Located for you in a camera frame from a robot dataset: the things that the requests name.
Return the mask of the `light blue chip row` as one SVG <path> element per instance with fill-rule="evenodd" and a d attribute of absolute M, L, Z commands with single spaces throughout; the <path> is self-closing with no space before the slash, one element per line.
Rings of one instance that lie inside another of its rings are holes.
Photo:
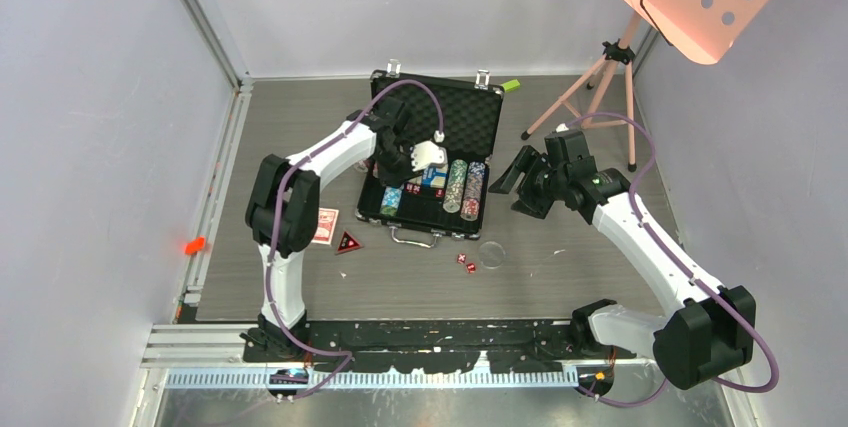
<path fill-rule="evenodd" d="M 381 200 L 379 213 L 383 216 L 393 217 L 398 214 L 403 190 L 387 186 Z"/>

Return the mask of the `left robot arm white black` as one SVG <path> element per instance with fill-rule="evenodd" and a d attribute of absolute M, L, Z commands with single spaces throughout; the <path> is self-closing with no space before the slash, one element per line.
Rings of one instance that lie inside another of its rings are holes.
<path fill-rule="evenodd" d="M 380 180 L 399 187 L 414 175 L 410 142 L 402 130 L 411 118 L 405 103 L 389 98 L 368 113 L 356 111 L 312 147 L 266 156 L 259 167 L 245 220 L 263 260 L 263 305 L 258 327 L 270 350 L 284 361 L 307 345 L 299 328 L 304 250 L 317 232 L 321 191 L 355 164 L 372 160 Z"/>

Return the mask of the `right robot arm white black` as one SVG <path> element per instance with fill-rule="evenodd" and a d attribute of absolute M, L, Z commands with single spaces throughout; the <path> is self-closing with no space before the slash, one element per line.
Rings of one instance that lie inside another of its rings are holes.
<path fill-rule="evenodd" d="M 675 387 L 688 390 L 752 360 L 756 301 L 728 288 L 675 245 L 651 218 L 628 179 L 601 170 L 583 133 L 548 135 L 546 150 L 523 147 L 489 191 L 516 193 L 511 208 L 543 219 L 555 203 L 577 212 L 608 238 L 656 296 L 660 316 L 602 299 L 573 311 L 570 339 L 584 357 L 617 347 L 656 362 Z"/>

